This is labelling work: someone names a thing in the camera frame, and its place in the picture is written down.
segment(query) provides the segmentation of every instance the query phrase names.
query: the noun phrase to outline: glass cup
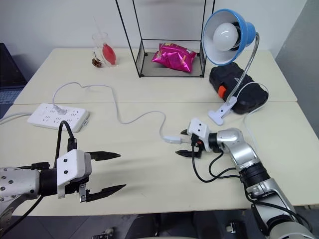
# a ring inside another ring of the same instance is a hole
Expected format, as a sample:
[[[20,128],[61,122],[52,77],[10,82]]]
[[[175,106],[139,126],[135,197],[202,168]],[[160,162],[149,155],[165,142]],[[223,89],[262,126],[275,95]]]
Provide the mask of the glass cup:
[[[110,45],[110,40],[106,32],[97,32],[92,35],[95,48],[93,49],[94,55],[99,59],[102,58],[107,66],[116,65],[115,52]]]

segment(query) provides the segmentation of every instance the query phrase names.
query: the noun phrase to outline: white table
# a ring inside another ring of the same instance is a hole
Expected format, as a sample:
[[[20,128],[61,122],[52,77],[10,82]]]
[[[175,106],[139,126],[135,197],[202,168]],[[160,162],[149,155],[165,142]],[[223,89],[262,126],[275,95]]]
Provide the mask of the white table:
[[[28,82],[15,104],[50,103],[54,91],[62,84],[107,84],[115,88],[120,103],[208,103],[222,102],[209,82],[213,65],[207,60],[205,78],[139,78],[128,49],[116,49],[118,66],[95,68],[91,64],[91,49],[54,49]],[[250,50],[245,50],[236,62],[247,64]],[[268,50],[258,50],[248,74],[265,84],[269,101],[297,101],[297,98]],[[57,103],[112,102],[105,88],[80,89],[68,86],[58,93]]]
[[[110,151],[122,155],[108,161],[92,162],[92,175],[87,183],[91,192],[119,184],[122,190],[90,203],[79,203],[79,195],[46,197],[31,213],[38,216],[138,214],[193,210],[220,210],[247,208],[243,186],[238,179],[200,182],[192,169],[191,159],[174,152],[190,149],[187,144],[163,142],[158,134],[162,116],[152,114],[129,125],[120,125],[115,119],[112,104],[67,104],[90,111],[89,123],[79,133],[78,148],[84,151]],[[13,105],[8,114],[32,112],[38,105]],[[225,125],[218,127],[207,117],[209,109],[220,103],[145,103],[119,104],[123,120],[130,120],[145,111],[161,110],[167,115],[163,133],[179,135],[193,117],[209,124],[212,130],[237,127],[251,143],[242,118],[231,113]],[[23,166],[49,161],[53,165],[57,131],[35,127],[20,117],[0,125],[0,167]],[[319,141],[295,102],[269,102],[251,115],[248,125],[259,144],[258,155],[269,174],[276,179],[293,205],[319,203]],[[62,135],[60,155],[66,152],[68,136]],[[203,153],[197,160],[199,173],[208,178],[207,167],[216,157]],[[229,155],[216,163],[215,172],[232,166]],[[16,210],[22,215],[34,201],[23,203]]]

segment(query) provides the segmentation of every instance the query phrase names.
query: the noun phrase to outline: small brown object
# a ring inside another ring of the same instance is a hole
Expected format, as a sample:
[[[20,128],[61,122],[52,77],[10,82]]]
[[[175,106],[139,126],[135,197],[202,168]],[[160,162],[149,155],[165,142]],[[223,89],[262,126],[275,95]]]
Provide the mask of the small brown object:
[[[93,58],[92,59],[92,64],[93,66],[100,68],[102,66],[102,62],[100,61],[99,58]]]

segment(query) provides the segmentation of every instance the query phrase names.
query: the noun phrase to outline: white power strip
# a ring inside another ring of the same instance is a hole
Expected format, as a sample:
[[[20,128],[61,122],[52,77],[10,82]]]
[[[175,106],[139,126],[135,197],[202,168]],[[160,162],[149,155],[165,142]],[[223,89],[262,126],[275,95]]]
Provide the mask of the white power strip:
[[[59,115],[52,104],[41,104],[27,122],[39,127],[59,129],[61,121],[65,120],[69,123],[72,132],[78,132],[82,126],[87,124],[89,112],[85,109],[58,106],[67,110],[65,115]]]

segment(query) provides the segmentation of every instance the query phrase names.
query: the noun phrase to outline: gray floor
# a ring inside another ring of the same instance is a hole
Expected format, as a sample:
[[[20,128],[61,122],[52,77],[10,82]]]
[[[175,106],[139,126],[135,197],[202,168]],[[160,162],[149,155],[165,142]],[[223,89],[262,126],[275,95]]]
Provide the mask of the gray floor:
[[[297,207],[298,213],[305,216],[319,238],[319,210],[304,210]],[[161,236],[196,238],[191,224],[191,213],[162,214]],[[225,231],[230,220],[242,220],[247,227],[248,238],[264,239],[259,232],[250,210],[215,211],[223,230],[224,239],[235,239],[235,235]],[[136,215],[89,216],[89,217],[27,217],[3,239],[90,239],[106,228],[115,227],[113,239],[123,239]]]

